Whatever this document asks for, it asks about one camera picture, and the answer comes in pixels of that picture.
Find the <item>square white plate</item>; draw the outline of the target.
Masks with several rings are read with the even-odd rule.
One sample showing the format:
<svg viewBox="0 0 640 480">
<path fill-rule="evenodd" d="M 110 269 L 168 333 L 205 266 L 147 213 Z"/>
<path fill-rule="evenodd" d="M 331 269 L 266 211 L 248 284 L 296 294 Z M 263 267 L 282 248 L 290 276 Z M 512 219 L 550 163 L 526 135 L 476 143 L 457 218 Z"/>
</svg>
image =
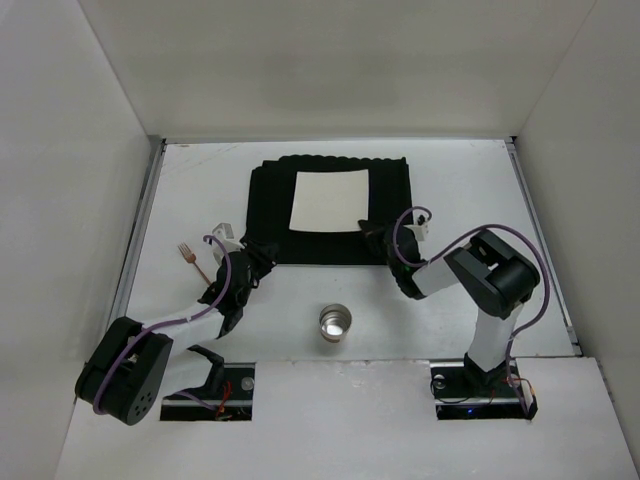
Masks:
<svg viewBox="0 0 640 480">
<path fill-rule="evenodd" d="M 369 171 L 298 172 L 289 229 L 351 233 L 369 217 Z"/>
</svg>

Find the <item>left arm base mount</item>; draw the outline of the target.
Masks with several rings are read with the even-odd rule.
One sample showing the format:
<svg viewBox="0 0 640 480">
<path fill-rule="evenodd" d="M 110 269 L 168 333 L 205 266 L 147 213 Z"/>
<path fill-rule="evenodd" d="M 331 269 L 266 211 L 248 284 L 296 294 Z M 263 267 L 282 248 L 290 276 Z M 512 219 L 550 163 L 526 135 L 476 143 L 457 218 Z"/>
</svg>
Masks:
<svg viewBox="0 0 640 480">
<path fill-rule="evenodd" d="M 227 363 L 204 347 L 193 346 L 190 353 L 206 358 L 210 373 L 203 385 L 165 397 L 160 417 L 165 422 L 244 422 L 251 421 L 256 365 Z"/>
</svg>

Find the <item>metal cup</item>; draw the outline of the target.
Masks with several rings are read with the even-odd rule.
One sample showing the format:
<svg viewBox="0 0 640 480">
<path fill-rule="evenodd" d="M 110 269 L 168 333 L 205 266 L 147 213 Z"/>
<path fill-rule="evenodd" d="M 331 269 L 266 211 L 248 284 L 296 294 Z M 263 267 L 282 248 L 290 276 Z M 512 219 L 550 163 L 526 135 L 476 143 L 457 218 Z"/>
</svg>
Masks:
<svg viewBox="0 0 640 480">
<path fill-rule="evenodd" d="M 319 314 L 319 328 L 322 338 L 330 343 L 341 342 L 348 334 L 353 317 L 342 304 L 325 306 Z"/>
</svg>

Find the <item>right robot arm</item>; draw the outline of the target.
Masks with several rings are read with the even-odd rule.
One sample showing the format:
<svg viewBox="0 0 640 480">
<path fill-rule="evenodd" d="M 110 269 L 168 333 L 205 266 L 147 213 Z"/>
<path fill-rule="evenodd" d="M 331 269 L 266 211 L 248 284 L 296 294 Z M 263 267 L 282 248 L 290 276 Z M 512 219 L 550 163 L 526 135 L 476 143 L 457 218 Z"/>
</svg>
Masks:
<svg viewBox="0 0 640 480">
<path fill-rule="evenodd" d="M 461 285 L 478 308 L 473 340 L 463 364 L 471 382 L 487 385 L 507 377 L 507 347 L 522 307 L 542 279 L 538 267 L 481 226 L 463 236 L 468 242 L 421 258 L 417 234 L 406 226 L 360 220 L 371 253 L 389 267 L 401 292 L 422 300 Z"/>
</svg>

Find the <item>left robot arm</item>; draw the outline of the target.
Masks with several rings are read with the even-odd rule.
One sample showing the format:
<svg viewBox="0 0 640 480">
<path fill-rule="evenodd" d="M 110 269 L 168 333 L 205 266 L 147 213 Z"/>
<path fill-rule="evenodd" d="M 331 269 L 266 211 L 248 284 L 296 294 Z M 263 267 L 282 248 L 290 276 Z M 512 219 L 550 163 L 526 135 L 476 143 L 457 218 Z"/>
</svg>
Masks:
<svg viewBox="0 0 640 480">
<path fill-rule="evenodd" d="M 223 251 L 215 281 L 193 306 L 154 321 L 115 319 L 85 363 L 76 397 L 132 426 L 157 400 L 178 395 L 207 407 L 229 392 L 224 358 L 205 345 L 232 332 L 277 256 L 276 244 L 243 237 L 238 250 Z"/>
</svg>

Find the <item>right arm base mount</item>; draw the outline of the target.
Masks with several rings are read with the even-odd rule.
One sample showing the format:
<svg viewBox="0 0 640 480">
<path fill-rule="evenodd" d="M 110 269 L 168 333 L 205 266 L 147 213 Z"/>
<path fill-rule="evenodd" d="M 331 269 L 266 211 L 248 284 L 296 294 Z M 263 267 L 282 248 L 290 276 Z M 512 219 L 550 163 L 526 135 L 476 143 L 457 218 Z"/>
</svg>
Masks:
<svg viewBox="0 0 640 480">
<path fill-rule="evenodd" d="M 538 401 L 531 382 L 513 367 L 509 377 L 478 386 L 462 366 L 436 365 L 429 384 L 438 420 L 533 420 Z"/>
</svg>

